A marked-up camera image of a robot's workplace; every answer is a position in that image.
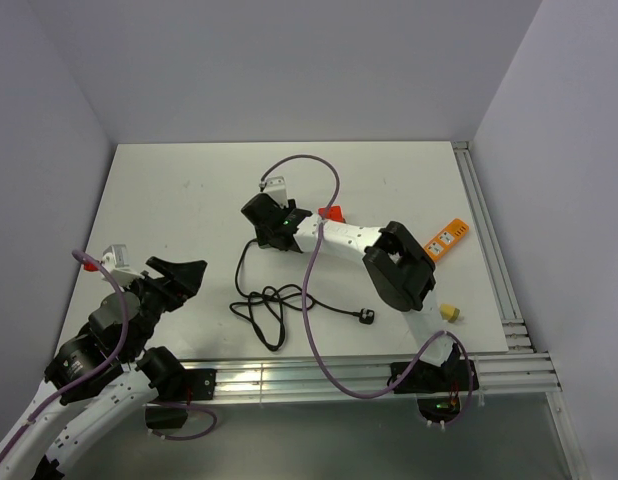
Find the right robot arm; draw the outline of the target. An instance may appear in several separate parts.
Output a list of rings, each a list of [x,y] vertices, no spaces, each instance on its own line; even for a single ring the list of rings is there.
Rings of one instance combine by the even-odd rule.
[[[435,264],[407,228],[336,222],[259,193],[241,209],[262,248],[309,254],[314,250],[362,265],[380,299],[401,312],[422,345],[443,328],[435,311]]]

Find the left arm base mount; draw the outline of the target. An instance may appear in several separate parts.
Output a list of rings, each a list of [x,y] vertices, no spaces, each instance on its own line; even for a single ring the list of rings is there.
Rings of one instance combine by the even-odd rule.
[[[166,401],[193,404],[198,401],[209,401],[214,398],[216,385],[215,369],[186,369],[184,380],[178,389],[166,398]],[[191,416],[184,409],[147,405],[145,408],[145,424],[149,429],[169,433],[180,430]]]

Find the yellow plug adapter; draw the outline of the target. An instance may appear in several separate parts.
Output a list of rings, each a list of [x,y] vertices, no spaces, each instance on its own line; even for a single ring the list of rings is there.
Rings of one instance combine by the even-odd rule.
[[[461,310],[451,304],[441,303],[439,305],[439,312],[441,317],[448,323],[455,323],[462,319]]]

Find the red cube socket adapter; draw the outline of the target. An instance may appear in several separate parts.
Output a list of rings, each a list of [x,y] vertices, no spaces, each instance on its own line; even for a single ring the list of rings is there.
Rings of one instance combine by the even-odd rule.
[[[326,220],[330,220],[330,221],[334,221],[334,222],[339,222],[339,223],[345,223],[346,220],[344,218],[342,209],[340,206],[338,205],[333,205],[329,208],[319,208],[318,209],[318,214],[326,219]]]

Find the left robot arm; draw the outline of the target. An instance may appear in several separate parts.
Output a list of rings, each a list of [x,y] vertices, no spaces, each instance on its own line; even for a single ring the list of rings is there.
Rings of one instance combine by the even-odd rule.
[[[110,248],[102,259],[73,257],[110,283],[113,294],[93,311],[45,368],[34,398],[0,442],[0,479],[60,479],[73,460],[111,427],[156,402],[182,408],[189,387],[182,363],[166,347],[147,347],[161,316],[195,297],[204,260],[157,257],[153,278]]]

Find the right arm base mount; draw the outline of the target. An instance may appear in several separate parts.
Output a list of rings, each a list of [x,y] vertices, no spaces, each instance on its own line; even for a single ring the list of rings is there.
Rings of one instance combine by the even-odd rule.
[[[480,387],[475,362],[466,360],[457,345],[452,347],[449,359],[440,367],[418,361],[404,375],[407,366],[407,362],[391,363],[387,384],[400,381],[393,389],[396,395],[427,395],[417,401],[419,413],[426,422],[442,425],[455,420],[462,412],[461,393],[475,392]]]

